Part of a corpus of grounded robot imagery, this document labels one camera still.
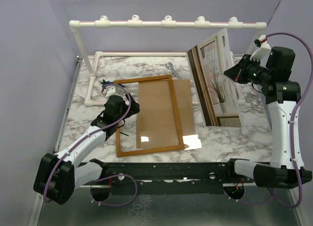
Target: marble tabletop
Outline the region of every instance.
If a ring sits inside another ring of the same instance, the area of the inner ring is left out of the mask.
[[[98,63],[97,78],[92,100],[103,100],[102,79],[114,81],[125,78],[138,78],[171,74],[165,64],[172,62],[175,70],[183,79],[191,80],[192,100],[197,94],[186,57],[101,57]],[[84,98],[89,86],[89,74],[83,62],[66,121],[60,150],[77,140],[89,127],[92,120],[103,111],[103,106],[86,107]],[[260,95],[251,85],[241,85],[246,103],[240,105],[242,128],[206,127],[200,107],[194,105],[196,133],[202,148],[181,150],[133,157],[116,157],[115,135],[106,143],[94,149],[84,161],[97,158],[105,162],[224,162],[230,158],[246,158],[254,161],[269,161],[272,150],[271,131]],[[136,86],[126,85],[136,99]],[[135,148],[136,118],[126,120],[121,135],[121,146],[127,150]]]

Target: picture frame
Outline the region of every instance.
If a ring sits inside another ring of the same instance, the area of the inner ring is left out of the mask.
[[[182,136],[182,128],[181,122],[179,117],[179,110],[174,90],[174,84],[171,75],[164,75],[164,76],[154,76],[154,77],[145,77],[145,78],[134,78],[134,79],[122,79],[114,81],[115,84],[126,84],[126,83],[143,83],[143,82],[153,82],[153,81],[160,81],[160,80],[168,80],[170,91],[171,91],[171,98],[173,103],[173,111],[176,120],[176,128],[178,133],[178,145],[175,146],[167,146],[167,147],[158,147],[152,149],[142,149],[142,150],[134,150],[128,152],[122,152],[121,149],[121,139],[120,139],[120,129],[117,128],[116,130],[116,156],[119,157],[127,157],[127,156],[135,156],[135,155],[142,155],[142,154],[152,154],[152,153],[159,153],[159,152],[167,152],[173,150],[183,150],[184,142]]]
[[[235,83],[223,72],[234,65],[224,28],[187,52],[206,126],[241,127]]]

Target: gray wall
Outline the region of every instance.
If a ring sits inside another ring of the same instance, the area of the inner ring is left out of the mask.
[[[313,48],[313,6],[312,0],[283,0],[277,9],[267,33],[278,31],[290,32],[303,38]],[[304,91],[311,72],[309,55],[297,40],[288,36],[273,36],[268,39],[271,47],[284,46],[295,51],[296,58],[292,68],[291,80],[297,81]],[[299,115],[300,148],[305,168],[313,170],[313,92],[308,93],[303,102]],[[303,206],[313,223],[313,182],[305,184]]]
[[[109,20],[128,20],[133,14],[142,20],[195,21],[205,16],[211,22],[227,22],[236,16],[243,22],[268,22],[279,0],[48,0],[66,36],[79,54],[71,33],[70,20],[94,21],[106,15]],[[83,29],[82,37],[89,54],[95,51],[187,51],[215,33],[216,29]],[[229,32],[235,53],[244,53],[254,30]]]
[[[76,55],[47,0],[0,0],[0,225],[27,225],[41,157],[52,152]]]

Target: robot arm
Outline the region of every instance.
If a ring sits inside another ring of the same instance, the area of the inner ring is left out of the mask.
[[[59,204],[64,204],[74,189],[98,179],[102,173],[102,167],[98,163],[88,162],[83,166],[79,165],[93,149],[115,133],[118,120],[123,117],[128,118],[140,111],[139,105],[130,94],[129,97],[128,111],[128,106],[121,96],[110,96],[105,104],[105,110],[97,116],[79,139],[55,155],[46,154],[40,162],[34,190],[45,194],[47,186],[46,196]]]
[[[300,85],[289,81],[295,54],[293,50],[285,47],[273,47],[271,50],[265,35],[255,43],[259,49],[252,55],[245,54],[241,61],[226,70],[224,75],[240,84],[253,82],[262,86],[272,121],[272,157],[270,165],[242,159],[231,159],[230,162],[233,163],[233,171],[236,174],[253,179],[259,187],[294,188],[298,186],[298,180],[293,162],[296,162],[301,171],[302,183],[312,179],[312,172],[304,169],[299,148],[297,123],[299,108],[294,120],[291,119],[301,97]],[[260,66],[260,60],[269,52],[266,68]],[[293,123],[293,146],[291,146],[291,123]]]

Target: white pvc pipe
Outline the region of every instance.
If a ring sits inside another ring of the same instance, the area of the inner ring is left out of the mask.
[[[88,69],[88,72],[89,72],[90,75],[92,75],[93,74],[93,70],[92,70],[92,67],[91,67],[91,64],[90,64],[90,61],[89,61],[89,58],[88,58],[85,46],[83,44],[82,37],[80,36],[80,33],[79,33],[78,30],[76,32],[73,32],[73,34],[74,34],[75,40],[77,42],[77,45],[79,47],[79,50],[82,53],[83,59],[85,61],[86,67]]]
[[[86,106],[93,105],[103,105],[105,101],[92,101],[92,90],[94,87],[94,82],[96,79],[97,66],[100,56],[186,56],[186,52],[97,52],[95,57],[95,62],[93,68],[91,67],[86,49],[84,47],[82,38],[79,33],[79,29],[82,27],[98,27],[98,28],[108,28],[108,27],[132,27],[132,28],[142,28],[142,27],[162,27],[162,28],[230,28],[230,29],[257,29],[255,38],[259,38],[266,30],[266,23],[243,23],[239,22],[236,17],[229,19],[227,23],[211,23],[206,21],[203,16],[197,18],[195,22],[177,22],[172,20],[171,16],[165,16],[162,21],[141,21],[138,15],[133,15],[131,20],[128,21],[109,21],[108,17],[102,16],[100,20],[95,22],[80,22],[80,21],[70,21],[69,26],[74,34],[77,45],[82,53],[83,59],[86,63],[90,77],[89,88],[87,96],[85,98]],[[253,52],[254,43],[251,42],[247,53]]]
[[[107,21],[106,27],[128,27],[130,24],[128,21]],[[229,29],[266,29],[266,23],[242,23],[242,22],[224,22],[224,23],[215,23],[215,22],[203,22],[205,25],[202,28],[229,28]],[[78,28],[83,27],[95,27],[95,22],[79,22]],[[196,22],[147,22],[140,21],[138,23],[132,24],[131,27],[163,27],[163,28],[192,28],[197,27]]]
[[[94,86],[94,83],[96,80],[98,62],[99,62],[100,55],[101,55],[101,52],[96,52],[94,64],[93,64],[93,71],[92,71],[93,74],[89,79],[89,87],[88,87],[87,95],[85,97],[85,105],[86,106],[92,106],[93,105],[92,100],[91,100],[91,96],[92,96],[93,86]]]
[[[186,52],[102,52],[101,56],[186,56]]]

